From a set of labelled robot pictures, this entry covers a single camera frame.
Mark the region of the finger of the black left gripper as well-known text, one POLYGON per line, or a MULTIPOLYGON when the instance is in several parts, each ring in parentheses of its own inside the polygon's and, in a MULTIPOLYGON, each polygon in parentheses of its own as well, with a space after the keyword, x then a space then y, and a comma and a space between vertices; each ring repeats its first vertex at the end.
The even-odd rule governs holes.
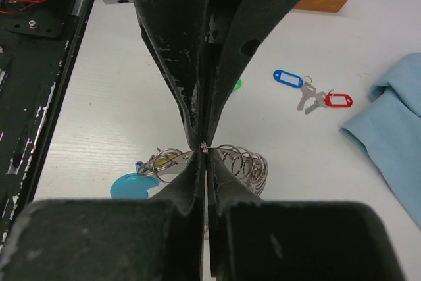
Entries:
POLYGON ((249 61, 301 0, 212 0, 207 43, 203 143, 211 145, 222 109, 249 61))
POLYGON ((197 149, 203 140, 209 0, 132 1, 145 44, 178 104, 187 143, 197 149))

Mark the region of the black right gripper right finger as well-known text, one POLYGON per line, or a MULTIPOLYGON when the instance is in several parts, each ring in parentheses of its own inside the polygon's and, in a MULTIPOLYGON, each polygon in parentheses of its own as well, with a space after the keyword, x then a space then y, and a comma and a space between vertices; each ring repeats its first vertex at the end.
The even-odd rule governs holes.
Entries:
POLYGON ((369 206, 263 201, 207 154, 210 271, 217 280, 403 280, 369 206))

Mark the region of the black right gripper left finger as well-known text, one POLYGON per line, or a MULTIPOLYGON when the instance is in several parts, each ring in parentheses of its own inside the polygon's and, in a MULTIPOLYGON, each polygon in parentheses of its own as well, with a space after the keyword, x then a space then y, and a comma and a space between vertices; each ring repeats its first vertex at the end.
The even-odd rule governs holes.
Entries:
POLYGON ((2 280, 201 280, 205 156, 150 199, 27 205, 1 253, 2 280))

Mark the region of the green tag key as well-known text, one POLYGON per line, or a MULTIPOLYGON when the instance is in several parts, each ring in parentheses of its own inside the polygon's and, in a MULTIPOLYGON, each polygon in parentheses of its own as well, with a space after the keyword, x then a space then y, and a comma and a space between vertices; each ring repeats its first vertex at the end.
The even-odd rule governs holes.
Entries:
POLYGON ((235 84, 235 86, 234 86, 234 88, 233 88, 233 92, 235 92, 235 91, 237 91, 240 87, 241 87, 241 85, 242 85, 242 81, 241 81, 241 79, 239 79, 237 82, 236 82, 236 84, 235 84))

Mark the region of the blue tag key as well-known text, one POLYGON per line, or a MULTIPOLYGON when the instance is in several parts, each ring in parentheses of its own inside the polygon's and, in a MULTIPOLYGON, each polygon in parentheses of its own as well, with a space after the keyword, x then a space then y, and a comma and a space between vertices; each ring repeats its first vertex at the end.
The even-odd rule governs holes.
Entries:
POLYGON ((284 86, 288 86, 301 92, 301 98, 297 105, 297 110, 302 111, 305 103, 316 96, 316 88, 312 85, 312 81, 306 82, 303 77, 288 72, 286 70, 275 70, 272 73, 273 79, 284 86))

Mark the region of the yellow tag key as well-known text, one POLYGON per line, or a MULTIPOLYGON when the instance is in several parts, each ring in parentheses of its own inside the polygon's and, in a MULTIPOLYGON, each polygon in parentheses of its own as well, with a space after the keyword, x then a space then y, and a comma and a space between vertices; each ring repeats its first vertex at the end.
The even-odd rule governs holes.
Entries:
POLYGON ((162 154, 157 155, 153 160, 153 165, 155 167, 160 167, 162 165, 167 164, 169 161, 171 161, 173 158, 175 158, 177 154, 162 154))

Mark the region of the red tag key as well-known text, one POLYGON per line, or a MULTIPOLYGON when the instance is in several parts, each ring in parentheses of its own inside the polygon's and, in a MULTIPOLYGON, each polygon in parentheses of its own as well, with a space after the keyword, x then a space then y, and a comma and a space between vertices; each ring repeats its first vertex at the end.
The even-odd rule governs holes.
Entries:
POLYGON ((308 115, 318 108, 349 108, 353 105, 353 99, 346 93, 336 93, 334 90, 328 93, 317 93, 312 105, 305 109, 308 115))

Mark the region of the light blue cloth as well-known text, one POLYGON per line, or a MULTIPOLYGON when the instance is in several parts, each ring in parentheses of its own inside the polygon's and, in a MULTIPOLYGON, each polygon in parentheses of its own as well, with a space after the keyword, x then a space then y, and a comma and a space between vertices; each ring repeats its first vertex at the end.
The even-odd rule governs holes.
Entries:
POLYGON ((420 54, 398 60, 371 85, 371 104, 341 132, 382 174, 412 221, 420 225, 420 54))

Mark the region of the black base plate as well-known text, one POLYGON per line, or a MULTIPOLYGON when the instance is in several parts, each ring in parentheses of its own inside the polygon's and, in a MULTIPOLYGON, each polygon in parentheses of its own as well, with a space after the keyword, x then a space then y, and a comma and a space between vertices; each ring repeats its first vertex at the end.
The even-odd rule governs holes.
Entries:
POLYGON ((1 240, 34 198, 95 0, 1 0, 1 240))

